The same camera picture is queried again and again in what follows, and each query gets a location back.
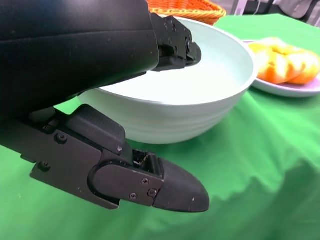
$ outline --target white bowl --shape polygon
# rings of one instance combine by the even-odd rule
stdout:
[[[241,40],[213,26],[178,18],[200,46],[199,64],[148,72],[79,98],[121,124],[129,140],[172,144],[219,123],[255,80],[254,55]]]

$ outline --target orange food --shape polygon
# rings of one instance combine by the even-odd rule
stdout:
[[[272,84],[307,84],[320,72],[320,58],[313,52],[269,37],[249,44],[259,67],[258,78]]]

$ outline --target green tablecloth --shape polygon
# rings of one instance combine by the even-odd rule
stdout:
[[[240,39],[276,36],[320,54],[320,30],[280,16],[227,16]],[[70,113],[74,99],[60,109]],[[174,213],[122,202],[108,211],[29,178],[32,165],[0,147],[2,240],[319,240],[320,97],[251,89],[206,134],[172,145],[132,142],[197,176],[207,212]]]

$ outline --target purple plate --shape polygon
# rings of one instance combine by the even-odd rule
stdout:
[[[244,43],[253,43],[253,40],[244,40]],[[256,79],[252,87],[261,91],[290,98],[305,98],[320,94],[320,74],[310,83],[306,85],[295,84],[272,84],[261,79]]]

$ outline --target wicker basket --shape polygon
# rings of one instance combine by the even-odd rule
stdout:
[[[181,17],[214,25],[227,12],[210,0],[147,0],[151,13]]]

